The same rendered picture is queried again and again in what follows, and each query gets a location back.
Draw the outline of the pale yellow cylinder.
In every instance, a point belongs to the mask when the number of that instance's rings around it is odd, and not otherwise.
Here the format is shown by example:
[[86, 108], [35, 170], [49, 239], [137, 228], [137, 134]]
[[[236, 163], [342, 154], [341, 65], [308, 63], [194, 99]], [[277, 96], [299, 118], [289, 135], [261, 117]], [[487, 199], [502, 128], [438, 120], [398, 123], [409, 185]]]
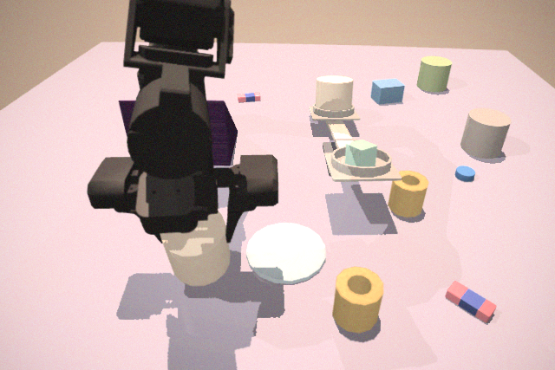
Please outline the pale yellow cylinder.
[[442, 92], [447, 89], [452, 62], [440, 56], [425, 56], [421, 59], [421, 66], [416, 86], [428, 92]]

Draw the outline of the grey cylinder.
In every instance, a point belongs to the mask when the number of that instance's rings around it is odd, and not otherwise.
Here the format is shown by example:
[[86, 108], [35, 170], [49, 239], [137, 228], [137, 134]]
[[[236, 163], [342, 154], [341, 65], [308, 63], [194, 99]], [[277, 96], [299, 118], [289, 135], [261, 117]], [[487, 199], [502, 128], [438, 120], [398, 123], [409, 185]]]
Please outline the grey cylinder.
[[500, 155], [511, 119], [491, 108], [475, 108], [467, 116], [461, 148], [475, 157], [493, 159]]

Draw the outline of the small blue disc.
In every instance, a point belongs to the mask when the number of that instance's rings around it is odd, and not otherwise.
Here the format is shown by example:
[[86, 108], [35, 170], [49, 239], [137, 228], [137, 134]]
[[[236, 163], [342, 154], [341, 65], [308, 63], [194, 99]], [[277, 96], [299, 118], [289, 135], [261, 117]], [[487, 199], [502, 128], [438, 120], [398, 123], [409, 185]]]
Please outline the small blue disc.
[[458, 166], [454, 176], [460, 181], [471, 182], [474, 179], [475, 170], [468, 166]]

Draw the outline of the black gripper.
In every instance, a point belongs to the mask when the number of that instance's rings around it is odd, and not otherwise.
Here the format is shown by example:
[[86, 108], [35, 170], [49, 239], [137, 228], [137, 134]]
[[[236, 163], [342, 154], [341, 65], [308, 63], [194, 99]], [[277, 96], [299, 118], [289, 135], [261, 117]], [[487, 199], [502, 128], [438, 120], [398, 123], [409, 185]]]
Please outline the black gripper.
[[[229, 188], [226, 243], [231, 242], [244, 212], [279, 203], [277, 162], [272, 154], [240, 155], [239, 164], [213, 168], [211, 152], [202, 166], [203, 176], [215, 176], [218, 188]], [[139, 217], [138, 169], [131, 157], [106, 157], [88, 183], [87, 194], [94, 209], [114, 209]]]

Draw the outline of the yellow hollow cylinder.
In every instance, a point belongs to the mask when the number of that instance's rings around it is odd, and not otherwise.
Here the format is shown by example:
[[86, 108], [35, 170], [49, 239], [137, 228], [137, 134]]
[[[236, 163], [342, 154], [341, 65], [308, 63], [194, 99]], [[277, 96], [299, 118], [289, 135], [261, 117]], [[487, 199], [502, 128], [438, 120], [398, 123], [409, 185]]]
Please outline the yellow hollow cylinder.
[[343, 269], [336, 276], [332, 315], [349, 332], [369, 331], [376, 324], [384, 283], [366, 268]]
[[400, 171], [401, 181], [392, 181], [389, 209], [397, 216], [415, 217], [421, 213], [428, 181], [418, 172]]

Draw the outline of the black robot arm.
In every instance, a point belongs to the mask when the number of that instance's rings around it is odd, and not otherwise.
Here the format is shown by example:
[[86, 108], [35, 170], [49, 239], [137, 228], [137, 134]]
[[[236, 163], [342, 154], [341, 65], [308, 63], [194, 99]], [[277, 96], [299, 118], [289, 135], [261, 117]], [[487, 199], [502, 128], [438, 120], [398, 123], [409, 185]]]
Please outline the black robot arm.
[[[127, 133], [138, 169], [136, 211], [144, 231], [191, 233], [217, 214], [205, 77], [225, 79], [233, 58], [232, 0], [129, 0], [123, 68], [138, 68], [140, 91]], [[149, 45], [138, 45], [140, 39]], [[214, 55], [199, 49], [214, 48]]]

